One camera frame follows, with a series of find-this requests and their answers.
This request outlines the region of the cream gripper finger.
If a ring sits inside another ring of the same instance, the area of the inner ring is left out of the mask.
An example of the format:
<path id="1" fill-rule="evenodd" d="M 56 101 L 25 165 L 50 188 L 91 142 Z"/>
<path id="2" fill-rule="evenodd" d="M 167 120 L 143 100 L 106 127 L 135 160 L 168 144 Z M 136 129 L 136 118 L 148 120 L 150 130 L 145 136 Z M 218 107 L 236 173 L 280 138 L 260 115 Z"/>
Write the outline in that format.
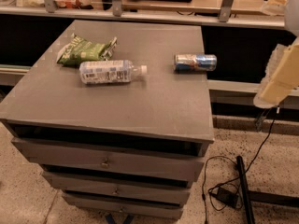
<path id="1" fill-rule="evenodd" d="M 255 106 L 271 108 L 279 105 L 299 86 L 299 45 L 277 44 L 269 58 L 259 89 L 253 99 Z"/>

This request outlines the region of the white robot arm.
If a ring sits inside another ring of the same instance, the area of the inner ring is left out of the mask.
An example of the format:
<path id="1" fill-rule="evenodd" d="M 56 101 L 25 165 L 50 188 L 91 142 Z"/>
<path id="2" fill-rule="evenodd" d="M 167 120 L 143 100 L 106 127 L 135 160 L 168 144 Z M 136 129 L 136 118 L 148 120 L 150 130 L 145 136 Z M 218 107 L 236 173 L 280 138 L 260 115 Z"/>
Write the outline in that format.
<path id="1" fill-rule="evenodd" d="M 299 36 L 299 0 L 268 0 L 266 13 L 273 14 L 274 7 L 284 12 L 285 29 Z M 299 86 L 298 39 L 288 47 L 277 44 L 265 69 L 265 77 L 253 99 L 255 106 L 271 108 L 279 105 L 292 90 Z"/>

